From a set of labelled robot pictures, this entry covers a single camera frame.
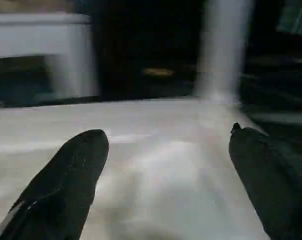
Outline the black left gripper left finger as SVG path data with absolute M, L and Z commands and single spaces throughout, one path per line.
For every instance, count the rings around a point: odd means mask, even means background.
M 9 209 L 0 240 L 80 239 L 108 153 L 101 129 L 65 142 Z

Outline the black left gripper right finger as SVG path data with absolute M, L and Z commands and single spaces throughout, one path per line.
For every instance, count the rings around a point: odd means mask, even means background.
M 302 240 L 302 142 L 236 122 L 229 154 L 265 233 Z

